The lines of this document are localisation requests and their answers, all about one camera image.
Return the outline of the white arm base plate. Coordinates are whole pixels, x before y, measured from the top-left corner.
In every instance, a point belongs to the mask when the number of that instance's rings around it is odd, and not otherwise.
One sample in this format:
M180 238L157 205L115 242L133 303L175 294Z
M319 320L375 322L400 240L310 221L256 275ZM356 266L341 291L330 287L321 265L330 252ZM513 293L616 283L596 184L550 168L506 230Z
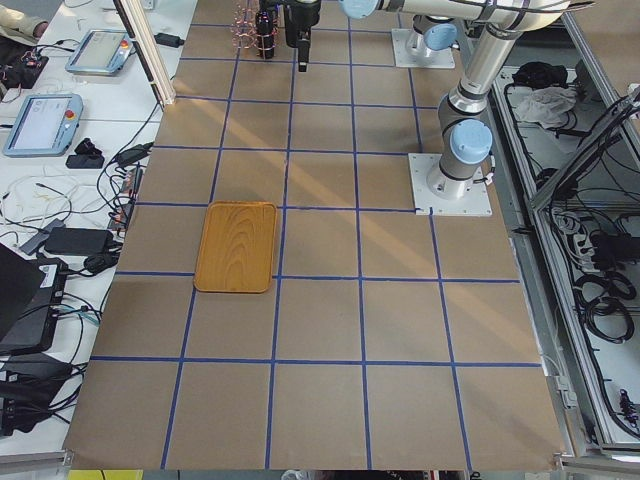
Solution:
M452 50L458 31L453 24L438 24L424 33L396 28L391 34L396 67L455 68Z
M453 180L440 170L440 154L408 155L409 173L417 215L490 217L492 208L477 166L466 180Z

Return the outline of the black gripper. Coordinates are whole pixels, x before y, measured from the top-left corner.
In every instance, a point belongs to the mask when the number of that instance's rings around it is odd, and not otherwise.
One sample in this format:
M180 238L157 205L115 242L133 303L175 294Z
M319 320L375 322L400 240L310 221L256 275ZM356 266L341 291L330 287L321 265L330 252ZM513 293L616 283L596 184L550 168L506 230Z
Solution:
M298 50L298 71L307 71L310 56L311 30L320 20L320 0L283 1L286 43Z

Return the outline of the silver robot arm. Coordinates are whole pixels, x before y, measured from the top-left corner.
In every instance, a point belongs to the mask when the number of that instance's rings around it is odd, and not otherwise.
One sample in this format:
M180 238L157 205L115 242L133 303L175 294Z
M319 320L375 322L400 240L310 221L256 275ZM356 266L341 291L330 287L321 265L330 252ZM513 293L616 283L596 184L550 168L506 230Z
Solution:
M320 14L294 20L285 17L286 42L297 49L298 69L305 72L309 64L312 29ZM399 68L453 69L453 50L458 48L458 29L445 18L416 15L408 28L389 30L388 44Z
M542 29L562 14L586 8L590 1L342 1L343 13L363 19L376 11L480 22L484 31L457 86L438 107L444 152L426 176L429 190L457 200L471 188L479 165L488 157L493 137L479 120L487 95L516 40Z

